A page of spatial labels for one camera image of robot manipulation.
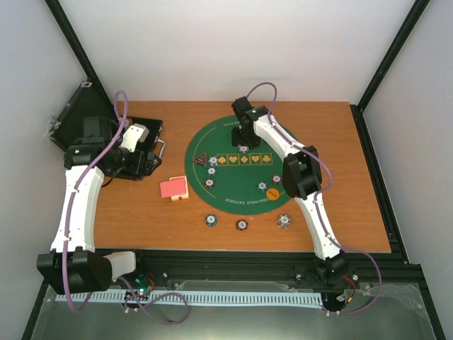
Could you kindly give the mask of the red playing card deck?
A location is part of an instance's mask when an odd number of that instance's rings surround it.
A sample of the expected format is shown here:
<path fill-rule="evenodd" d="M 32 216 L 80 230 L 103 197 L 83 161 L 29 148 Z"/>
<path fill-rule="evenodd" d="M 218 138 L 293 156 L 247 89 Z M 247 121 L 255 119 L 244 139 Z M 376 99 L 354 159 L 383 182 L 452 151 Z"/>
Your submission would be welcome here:
<path fill-rule="evenodd" d="M 162 198 L 170 198 L 172 201 L 189 198 L 187 176 L 171 177 L 162 181 L 159 185 Z"/>

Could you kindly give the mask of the triangular all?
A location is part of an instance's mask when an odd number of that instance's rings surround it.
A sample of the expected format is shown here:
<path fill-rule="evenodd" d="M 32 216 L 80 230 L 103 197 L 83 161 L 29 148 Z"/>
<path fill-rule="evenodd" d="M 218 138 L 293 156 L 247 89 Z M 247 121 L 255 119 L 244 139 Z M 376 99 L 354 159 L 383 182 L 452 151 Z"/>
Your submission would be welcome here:
<path fill-rule="evenodd" d="M 199 154 L 195 157 L 193 157 L 192 162 L 195 164 L 199 164 L 201 166 L 207 166 L 207 154 L 204 152 L 202 154 Z"/>

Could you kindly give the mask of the orange big blind button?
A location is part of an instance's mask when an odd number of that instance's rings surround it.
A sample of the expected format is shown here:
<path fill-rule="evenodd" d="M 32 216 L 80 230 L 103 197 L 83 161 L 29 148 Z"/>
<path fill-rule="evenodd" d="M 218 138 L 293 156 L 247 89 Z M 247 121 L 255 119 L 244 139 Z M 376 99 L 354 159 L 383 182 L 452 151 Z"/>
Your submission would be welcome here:
<path fill-rule="evenodd" d="M 280 197 L 280 192 L 276 188 L 269 188 L 266 191 L 266 197 L 268 200 L 276 201 Z"/>

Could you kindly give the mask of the brown 100 chip stack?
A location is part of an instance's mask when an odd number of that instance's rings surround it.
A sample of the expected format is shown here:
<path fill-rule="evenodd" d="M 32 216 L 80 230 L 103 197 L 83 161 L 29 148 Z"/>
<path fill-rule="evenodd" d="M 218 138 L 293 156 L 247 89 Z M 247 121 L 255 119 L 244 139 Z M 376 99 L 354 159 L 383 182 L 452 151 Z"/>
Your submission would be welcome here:
<path fill-rule="evenodd" d="M 240 231 L 244 231 L 248 229 L 248 222 L 246 220 L 237 220 L 236 221 L 236 229 Z"/>

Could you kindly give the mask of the blue 50 chip stack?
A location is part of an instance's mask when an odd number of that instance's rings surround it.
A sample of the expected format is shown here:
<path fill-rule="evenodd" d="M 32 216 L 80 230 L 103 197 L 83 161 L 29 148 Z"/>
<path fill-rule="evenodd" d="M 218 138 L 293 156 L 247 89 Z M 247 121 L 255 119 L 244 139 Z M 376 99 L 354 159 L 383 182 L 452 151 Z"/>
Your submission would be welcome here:
<path fill-rule="evenodd" d="M 208 214 L 205 216 L 205 224 L 208 227 L 214 227 L 217 225 L 217 216 L 215 214 Z"/>

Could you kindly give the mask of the purple white chip stack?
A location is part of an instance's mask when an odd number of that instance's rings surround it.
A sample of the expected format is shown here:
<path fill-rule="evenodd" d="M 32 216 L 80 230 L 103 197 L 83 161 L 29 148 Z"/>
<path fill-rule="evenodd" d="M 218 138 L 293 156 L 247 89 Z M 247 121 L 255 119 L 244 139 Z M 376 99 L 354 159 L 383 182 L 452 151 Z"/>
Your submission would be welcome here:
<path fill-rule="evenodd" d="M 288 214 L 281 214 L 278 216 L 277 225 L 280 228 L 288 228 L 291 224 L 291 218 Z"/>

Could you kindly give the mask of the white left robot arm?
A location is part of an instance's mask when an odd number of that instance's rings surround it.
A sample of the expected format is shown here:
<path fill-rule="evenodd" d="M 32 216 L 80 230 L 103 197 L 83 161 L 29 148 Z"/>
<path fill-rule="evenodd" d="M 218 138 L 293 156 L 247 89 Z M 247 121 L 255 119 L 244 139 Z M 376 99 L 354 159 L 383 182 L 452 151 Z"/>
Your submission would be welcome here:
<path fill-rule="evenodd" d="M 64 154 L 66 193 L 62 216 L 50 252 L 37 258 L 37 269 L 54 291 L 105 291 L 123 276 L 132 285 L 146 280 L 147 267 L 135 251 L 102 256 L 96 253 L 94 222 L 105 178 L 141 181 L 161 165 L 155 146 L 162 120 L 130 118 L 116 135 L 119 123 L 107 117 L 84 118 L 82 134 Z"/>

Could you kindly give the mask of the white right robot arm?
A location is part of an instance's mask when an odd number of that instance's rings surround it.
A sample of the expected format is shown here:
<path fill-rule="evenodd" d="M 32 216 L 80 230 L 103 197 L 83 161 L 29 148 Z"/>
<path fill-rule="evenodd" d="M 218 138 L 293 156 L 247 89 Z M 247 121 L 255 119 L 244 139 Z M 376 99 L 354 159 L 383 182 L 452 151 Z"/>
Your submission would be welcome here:
<path fill-rule="evenodd" d="M 245 96 L 231 107 L 239 122 L 231 132 L 232 144 L 253 149 L 265 142 L 281 158 L 283 188 L 302 211 L 314 244 L 316 276 L 321 285 L 333 285 L 348 271 L 348 263 L 323 204 L 324 163 L 317 149 L 297 141 L 265 106 L 256 108 Z"/>

